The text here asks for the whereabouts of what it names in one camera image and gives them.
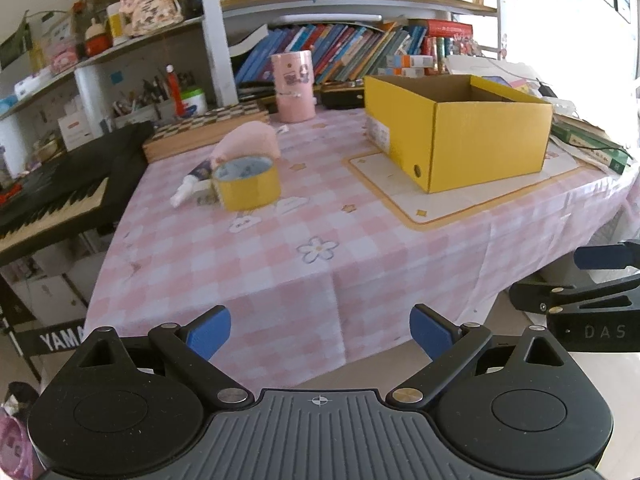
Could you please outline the blue white spray bottle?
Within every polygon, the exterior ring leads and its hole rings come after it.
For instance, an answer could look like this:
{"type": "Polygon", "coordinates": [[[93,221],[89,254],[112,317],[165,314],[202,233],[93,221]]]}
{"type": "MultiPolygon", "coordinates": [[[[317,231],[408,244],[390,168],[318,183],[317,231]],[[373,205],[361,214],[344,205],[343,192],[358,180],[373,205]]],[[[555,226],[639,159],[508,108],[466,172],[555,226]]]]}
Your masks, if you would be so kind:
{"type": "Polygon", "coordinates": [[[212,163],[205,159],[193,168],[183,179],[169,203],[178,208],[198,193],[209,192],[212,188],[212,163]]]}

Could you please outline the yellow packing tape roll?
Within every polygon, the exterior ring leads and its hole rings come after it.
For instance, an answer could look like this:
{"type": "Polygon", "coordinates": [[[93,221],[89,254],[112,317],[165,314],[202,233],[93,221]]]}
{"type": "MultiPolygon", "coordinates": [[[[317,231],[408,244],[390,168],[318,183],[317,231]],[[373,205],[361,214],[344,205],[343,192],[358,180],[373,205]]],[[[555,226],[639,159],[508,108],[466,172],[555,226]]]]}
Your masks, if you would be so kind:
{"type": "Polygon", "coordinates": [[[223,162],[213,171],[221,205],[228,211],[262,208],[281,196],[276,163],[267,156],[243,156],[223,162]]]}

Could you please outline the pink plush pig toy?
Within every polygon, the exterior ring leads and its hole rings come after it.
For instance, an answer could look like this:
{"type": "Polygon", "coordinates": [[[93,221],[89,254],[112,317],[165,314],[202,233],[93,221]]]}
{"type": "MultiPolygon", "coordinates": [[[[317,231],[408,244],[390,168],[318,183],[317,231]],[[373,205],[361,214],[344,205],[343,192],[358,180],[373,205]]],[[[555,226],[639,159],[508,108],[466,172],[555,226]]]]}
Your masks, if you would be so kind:
{"type": "Polygon", "coordinates": [[[281,151],[277,130],[265,122],[246,122],[240,125],[215,145],[209,156],[210,166],[215,170],[229,160],[245,156],[279,159],[281,151]]]}

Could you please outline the pink checkered tablecloth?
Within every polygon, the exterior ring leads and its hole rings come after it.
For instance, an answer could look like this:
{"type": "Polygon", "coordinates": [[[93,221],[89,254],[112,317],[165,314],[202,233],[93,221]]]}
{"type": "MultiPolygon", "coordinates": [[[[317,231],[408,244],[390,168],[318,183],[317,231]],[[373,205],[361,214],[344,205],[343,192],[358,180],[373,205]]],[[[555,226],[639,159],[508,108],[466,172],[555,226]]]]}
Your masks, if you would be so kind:
{"type": "Polygon", "coordinates": [[[499,292],[639,197],[636,168],[579,166],[457,216],[421,205],[412,226],[360,172],[365,124],[352,110],[288,128],[282,197],[255,211],[171,206],[207,148],[154,162],[108,248],[86,329],[140,336],[221,304],[232,329],[216,367],[250,390],[296,386],[405,342],[415,304],[486,318],[499,292]]]}

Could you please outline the green white book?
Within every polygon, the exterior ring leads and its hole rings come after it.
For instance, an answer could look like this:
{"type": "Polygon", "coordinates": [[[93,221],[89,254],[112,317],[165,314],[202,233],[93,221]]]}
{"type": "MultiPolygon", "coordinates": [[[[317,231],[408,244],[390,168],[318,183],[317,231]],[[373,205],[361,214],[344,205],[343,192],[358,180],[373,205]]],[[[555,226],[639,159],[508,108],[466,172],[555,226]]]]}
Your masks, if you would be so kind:
{"type": "Polygon", "coordinates": [[[634,161],[632,155],[620,144],[557,117],[552,120],[551,135],[553,140],[558,141],[574,157],[619,176],[634,161]]]}

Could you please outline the black Yamaha keyboard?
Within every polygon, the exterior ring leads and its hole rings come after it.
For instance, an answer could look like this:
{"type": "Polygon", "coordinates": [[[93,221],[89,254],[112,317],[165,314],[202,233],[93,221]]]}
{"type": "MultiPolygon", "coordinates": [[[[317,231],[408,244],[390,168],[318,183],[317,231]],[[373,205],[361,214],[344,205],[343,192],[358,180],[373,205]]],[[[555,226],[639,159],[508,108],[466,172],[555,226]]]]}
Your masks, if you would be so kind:
{"type": "Polygon", "coordinates": [[[1,206],[1,331],[18,355],[75,349],[111,233],[148,162],[149,122],[56,156],[18,182],[1,206]]]}

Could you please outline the wooden chessboard box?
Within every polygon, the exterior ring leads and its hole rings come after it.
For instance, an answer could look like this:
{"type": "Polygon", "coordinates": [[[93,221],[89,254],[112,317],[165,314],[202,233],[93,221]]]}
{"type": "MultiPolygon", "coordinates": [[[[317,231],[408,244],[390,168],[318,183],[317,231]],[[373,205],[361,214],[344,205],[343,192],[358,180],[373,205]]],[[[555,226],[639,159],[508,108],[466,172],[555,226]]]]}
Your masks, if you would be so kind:
{"type": "Polygon", "coordinates": [[[149,164],[172,156],[218,143],[227,133],[246,122],[269,122],[269,113],[261,102],[245,102],[238,105],[209,110],[203,115],[180,119],[171,125],[158,128],[143,143],[143,151],[149,164]]]}

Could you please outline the yellow cardboard box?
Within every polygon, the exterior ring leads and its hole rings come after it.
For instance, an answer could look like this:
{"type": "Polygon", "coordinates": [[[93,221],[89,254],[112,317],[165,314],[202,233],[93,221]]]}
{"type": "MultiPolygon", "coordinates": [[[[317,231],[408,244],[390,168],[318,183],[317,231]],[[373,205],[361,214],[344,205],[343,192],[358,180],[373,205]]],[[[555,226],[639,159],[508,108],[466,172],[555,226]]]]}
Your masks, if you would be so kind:
{"type": "Polygon", "coordinates": [[[553,108],[473,75],[367,76],[373,144],[427,193],[536,174],[553,108]]]}

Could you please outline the white green lidded jar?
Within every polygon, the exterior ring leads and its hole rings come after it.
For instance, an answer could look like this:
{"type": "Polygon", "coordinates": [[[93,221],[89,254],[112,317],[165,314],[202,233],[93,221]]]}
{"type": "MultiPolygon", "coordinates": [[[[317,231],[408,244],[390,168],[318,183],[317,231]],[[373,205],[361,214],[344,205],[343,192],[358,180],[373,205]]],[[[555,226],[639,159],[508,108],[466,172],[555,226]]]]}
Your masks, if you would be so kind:
{"type": "Polygon", "coordinates": [[[207,112],[206,94],[201,88],[192,88],[181,92],[181,99],[186,116],[200,116],[207,112]]]}

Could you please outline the smartphone on table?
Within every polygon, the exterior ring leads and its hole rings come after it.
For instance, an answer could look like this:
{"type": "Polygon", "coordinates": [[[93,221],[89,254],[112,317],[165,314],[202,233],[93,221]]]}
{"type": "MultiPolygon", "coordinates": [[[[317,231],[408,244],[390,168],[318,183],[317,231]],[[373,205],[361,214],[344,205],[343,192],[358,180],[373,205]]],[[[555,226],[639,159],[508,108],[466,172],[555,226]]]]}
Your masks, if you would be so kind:
{"type": "Polygon", "coordinates": [[[501,76],[482,76],[483,79],[495,82],[496,84],[502,84],[503,86],[512,88],[510,82],[502,78],[501,76]]]}

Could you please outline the red glue bottle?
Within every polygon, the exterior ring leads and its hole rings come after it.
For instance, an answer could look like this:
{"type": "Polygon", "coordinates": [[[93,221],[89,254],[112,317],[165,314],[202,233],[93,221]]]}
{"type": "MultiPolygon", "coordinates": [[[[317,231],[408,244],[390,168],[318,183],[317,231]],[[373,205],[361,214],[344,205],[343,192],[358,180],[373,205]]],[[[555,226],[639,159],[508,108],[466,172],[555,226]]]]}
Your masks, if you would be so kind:
{"type": "Polygon", "coordinates": [[[175,114],[177,117],[182,117],[186,114],[186,109],[184,108],[183,100],[181,99],[180,84],[172,64],[168,64],[166,66],[166,73],[171,99],[174,101],[175,105],[175,114]]]}

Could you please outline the black case by canister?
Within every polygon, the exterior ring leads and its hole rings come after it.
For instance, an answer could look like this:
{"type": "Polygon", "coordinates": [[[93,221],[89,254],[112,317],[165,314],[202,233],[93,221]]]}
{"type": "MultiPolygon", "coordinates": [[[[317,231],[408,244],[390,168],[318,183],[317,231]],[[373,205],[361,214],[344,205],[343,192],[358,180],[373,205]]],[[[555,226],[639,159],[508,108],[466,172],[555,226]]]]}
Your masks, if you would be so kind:
{"type": "Polygon", "coordinates": [[[363,86],[323,86],[319,91],[319,98],[327,110],[356,110],[364,107],[363,86]]]}

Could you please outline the pink cylindrical canister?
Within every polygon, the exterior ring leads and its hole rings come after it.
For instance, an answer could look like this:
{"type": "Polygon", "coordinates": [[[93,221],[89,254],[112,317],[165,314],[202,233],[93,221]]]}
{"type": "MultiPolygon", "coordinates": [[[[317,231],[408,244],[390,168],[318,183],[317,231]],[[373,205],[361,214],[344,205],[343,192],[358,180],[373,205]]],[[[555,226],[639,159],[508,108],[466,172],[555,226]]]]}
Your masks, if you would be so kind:
{"type": "Polygon", "coordinates": [[[281,122],[298,124],[316,116],[314,66],[309,50],[270,56],[281,122]]]}

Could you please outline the row of colourful books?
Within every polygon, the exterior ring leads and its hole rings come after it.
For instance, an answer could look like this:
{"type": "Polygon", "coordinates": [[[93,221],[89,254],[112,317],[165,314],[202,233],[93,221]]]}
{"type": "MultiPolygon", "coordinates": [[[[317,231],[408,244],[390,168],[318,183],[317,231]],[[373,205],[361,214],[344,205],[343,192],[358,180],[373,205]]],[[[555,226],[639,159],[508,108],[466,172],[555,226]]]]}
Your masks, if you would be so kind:
{"type": "Polygon", "coordinates": [[[358,81],[369,75],[398,75],[398,55],[419,55],[427,28],[395,26],[390,30],[358,23],[311,23],[268,27],[234,70],[238,84],[273,81],[271,57],[308,51],[318,84],[358,81]]]}

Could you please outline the red dictionary book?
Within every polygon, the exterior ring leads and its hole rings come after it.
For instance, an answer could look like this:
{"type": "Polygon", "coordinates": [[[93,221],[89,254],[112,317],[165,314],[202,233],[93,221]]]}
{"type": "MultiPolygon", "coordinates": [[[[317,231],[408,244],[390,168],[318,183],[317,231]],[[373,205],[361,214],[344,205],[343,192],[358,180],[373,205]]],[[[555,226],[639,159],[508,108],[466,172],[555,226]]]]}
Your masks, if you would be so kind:
{"type": "Polygon", "coordinates": [[[430,37],[450,39],[470,39],[473,37],[473,26],[470,24],[443,20],[426,20],[425,27],[427,29],[427,35],[430,37]]]}

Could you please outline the red white doll jar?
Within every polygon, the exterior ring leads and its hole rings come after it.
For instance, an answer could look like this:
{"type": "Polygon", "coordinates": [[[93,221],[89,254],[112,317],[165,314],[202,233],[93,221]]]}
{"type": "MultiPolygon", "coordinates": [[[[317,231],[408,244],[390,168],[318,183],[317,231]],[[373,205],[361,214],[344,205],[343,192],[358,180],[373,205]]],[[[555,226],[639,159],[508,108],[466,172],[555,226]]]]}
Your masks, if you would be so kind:
{"type": "Polygon", "coordinates": [[[88,58],[92,58],[108,50],[112,46],[112,38],[107,27],[96,18],[85,32],[85,49],[88,58]]]}

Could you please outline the white bookshelf unit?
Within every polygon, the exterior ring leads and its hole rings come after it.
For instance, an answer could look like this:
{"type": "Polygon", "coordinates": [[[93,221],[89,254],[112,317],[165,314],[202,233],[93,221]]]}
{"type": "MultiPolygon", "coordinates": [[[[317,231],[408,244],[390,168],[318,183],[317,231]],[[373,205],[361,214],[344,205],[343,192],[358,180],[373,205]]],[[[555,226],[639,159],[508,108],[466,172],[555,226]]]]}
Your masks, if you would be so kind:
{"type": "Polygon", "coordinates": [[[385,21],[404,18],[452,18],[455,15],[477,15],[500,18],[500,8],[462,0],[203,0],[204,14],[192,20],[166,27],[148,36],[130,39],[93,58],[82,61],[1,115],[1,145],[6,149],[6,166],[11,174],[19,174],[32,156],[35,131],[20,114],[52,88],[73,77],[84,103],[88,125],[95,136],[102,136],[112,99],[107,95],[108,77],[103,64],[160,42],[185,29],[201,29],[207,55],[208,76],[213,81],[216,103],[221,106],[239,101],[231,69],[228,38],[251,32],[262,24],[285,25],[302,21],[339,21],[349,15],[378,15],[385,21]]]}

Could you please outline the floral cat figurine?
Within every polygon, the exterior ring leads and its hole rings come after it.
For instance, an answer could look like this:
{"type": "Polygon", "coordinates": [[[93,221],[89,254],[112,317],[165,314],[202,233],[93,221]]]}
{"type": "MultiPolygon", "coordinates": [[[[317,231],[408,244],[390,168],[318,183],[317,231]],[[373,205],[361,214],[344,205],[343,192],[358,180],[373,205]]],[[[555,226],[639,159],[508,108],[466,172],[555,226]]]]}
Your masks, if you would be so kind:
{"type": "Polygon", "coordinates": [[[179,0],[120,0],[120,12],[129,20],[131,37],[146,36],[183,21],[179,0]]]}

